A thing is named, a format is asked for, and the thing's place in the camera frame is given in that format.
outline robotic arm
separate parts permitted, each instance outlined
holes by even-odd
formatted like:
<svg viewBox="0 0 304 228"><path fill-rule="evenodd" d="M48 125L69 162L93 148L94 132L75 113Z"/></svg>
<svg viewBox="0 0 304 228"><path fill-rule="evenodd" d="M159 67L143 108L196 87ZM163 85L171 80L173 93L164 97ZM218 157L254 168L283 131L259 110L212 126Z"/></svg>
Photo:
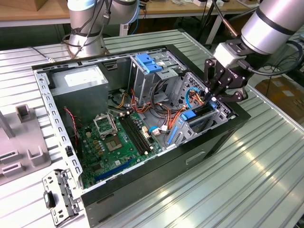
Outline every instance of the robotic arm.
<svg viewBox="0 0 304 228"><path fill-rule="evenodd" d="M245 86L253 74L273 76L284 73L267 74L255 69L262 67L269 55L275 53L304 24L303 12L303 0L264 0L242 28L241 36L220 43L214 59L205 61L203 81L208 88L204 101L242 101L247 98ZM300 62L303 48L293 41L288 43L299 49ZM227 89L237 90L228 95L225 93Z"/></svg>
<svg viewBox="0 0 304 228"><path fill-rule="evenodd" d="M72 32L64 43L72 58L104 54L104 25L131 23L139 13L139 0L68 0L67 6Z"/></svg>

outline metal table surface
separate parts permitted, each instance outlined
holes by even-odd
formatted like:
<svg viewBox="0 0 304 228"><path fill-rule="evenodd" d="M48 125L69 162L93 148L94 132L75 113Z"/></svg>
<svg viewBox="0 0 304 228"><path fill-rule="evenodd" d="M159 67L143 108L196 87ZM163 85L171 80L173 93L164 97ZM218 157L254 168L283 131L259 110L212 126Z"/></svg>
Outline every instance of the metal table surface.
<svg viewBox="0 0 304 228"><path fill-rule="evenodd" d="M201 69L208 51L177 30L105 40L110 52L174 44ZM57 61L63 45L39 47ZM30 66L29 48L0 52L0 110L35 109L53 163L0 186L0 226L52 228L41 178L65 167ZM112 227L293 227L304 213L304 130L253 88L241 106L252 116L220 152L101 224ZM83 214L65 228L88 227Z"/></svg>

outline yellow wire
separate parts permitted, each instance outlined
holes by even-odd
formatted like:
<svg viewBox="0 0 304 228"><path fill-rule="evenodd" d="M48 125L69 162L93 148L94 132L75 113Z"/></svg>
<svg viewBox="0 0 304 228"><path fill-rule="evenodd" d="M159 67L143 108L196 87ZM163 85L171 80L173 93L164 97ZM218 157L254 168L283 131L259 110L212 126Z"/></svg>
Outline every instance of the yellow wire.
<svg viewBox="0 0 304 228"><path fill-rule="evenodd" d="M123 106L123 104L124 104L124 97L125 97L125 94L123 95L123 99L122 99L121 103L118 106L116 106L116 108L121 108Z"/></svg>

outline blue cable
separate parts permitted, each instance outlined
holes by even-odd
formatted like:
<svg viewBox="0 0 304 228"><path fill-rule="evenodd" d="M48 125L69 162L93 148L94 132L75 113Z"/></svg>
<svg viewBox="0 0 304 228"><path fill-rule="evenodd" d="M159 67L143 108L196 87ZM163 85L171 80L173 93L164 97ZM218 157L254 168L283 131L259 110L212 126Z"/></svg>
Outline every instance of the blue cable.
<svg viewBox="0 0 304 228"><path fill-rule="evenodd" d="M190 102L189 102L189 92L190 90L195 90L196 92L200 92L200 90L198 88L195 87L190 87L187 92L186 92L186 104L188 105L189 108L191 108Z"/></svg>
<svg viewBox="0 0 304 228"><path fill-rule="evenodd" d="M157 128L158 128L158 126L152 126L152 127L150 127L149 132L151 133L151 131L153 131L154 129L157 129Z"/></svg>
<svg viewBox="0 0 304 228"><path fill-rule="evenodd" d="M137 20L136 20L136 27L135 27L134 31L131 33L131 35L133 35L134 32L137 30L137 26L138 26L138 18L137 18Z"/></svg>

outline motherboard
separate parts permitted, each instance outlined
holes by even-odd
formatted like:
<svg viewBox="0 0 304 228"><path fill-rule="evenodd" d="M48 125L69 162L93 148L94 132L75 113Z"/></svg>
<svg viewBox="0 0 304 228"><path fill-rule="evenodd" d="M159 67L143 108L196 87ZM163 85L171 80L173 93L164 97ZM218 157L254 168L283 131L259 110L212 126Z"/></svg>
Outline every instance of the motherboard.
<svg viewBox="0 0 304 228"><path fill-rule="evenodd" d="M84 188L162 151L137 113L97 120L78 129Z"/></svg>

